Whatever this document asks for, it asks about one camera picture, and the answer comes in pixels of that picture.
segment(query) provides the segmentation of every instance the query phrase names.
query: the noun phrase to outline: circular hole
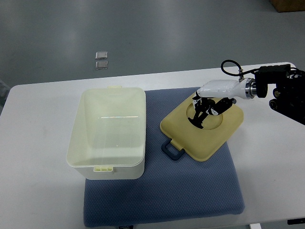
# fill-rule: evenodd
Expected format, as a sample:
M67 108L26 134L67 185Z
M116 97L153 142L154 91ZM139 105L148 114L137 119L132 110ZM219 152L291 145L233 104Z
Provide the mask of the circular hole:
M195 115L195 109L193 107L193 104L190 104L186 109L186 116L193 119L194 115ZM202 122L203 130L213 130L219 127L222 122L223 122L223 114L208 115Z

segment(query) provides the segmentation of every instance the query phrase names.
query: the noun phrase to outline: lid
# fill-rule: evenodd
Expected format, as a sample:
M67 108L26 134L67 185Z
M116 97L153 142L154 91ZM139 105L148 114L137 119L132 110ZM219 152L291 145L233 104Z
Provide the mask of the lid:
M161 121L160 129L172 139L171 144L176 149L184 149L196 161L206 161L240 126L244 113L233 104L220 115L208 115L203 121L204 128L200 129L188 120L195 114L192 97L193 94L170 112Z

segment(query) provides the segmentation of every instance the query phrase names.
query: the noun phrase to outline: plastic storage box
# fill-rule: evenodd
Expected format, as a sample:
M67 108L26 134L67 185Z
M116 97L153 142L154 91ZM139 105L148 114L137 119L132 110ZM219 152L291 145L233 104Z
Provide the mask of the plastic storage box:
M67 162L87 179L137 179L144 172L145 132L141 88L89 89L81 95Z

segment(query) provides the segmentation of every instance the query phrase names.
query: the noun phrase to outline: small metal object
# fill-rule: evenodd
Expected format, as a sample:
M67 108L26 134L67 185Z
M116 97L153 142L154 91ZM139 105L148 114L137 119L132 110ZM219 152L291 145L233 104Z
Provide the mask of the small metal object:
M107 59L107 57L108 57L108 52L106 52L106 51L97 52L95 54L95 59L96 60Z
M238 70L238 72L239 72L239 74L241 74L241 75L239 76L239 80L238 80L238 81L241 82L241 81L244 80L243 69Z
M108 61L97 61L95 64L95 70L107 69Z

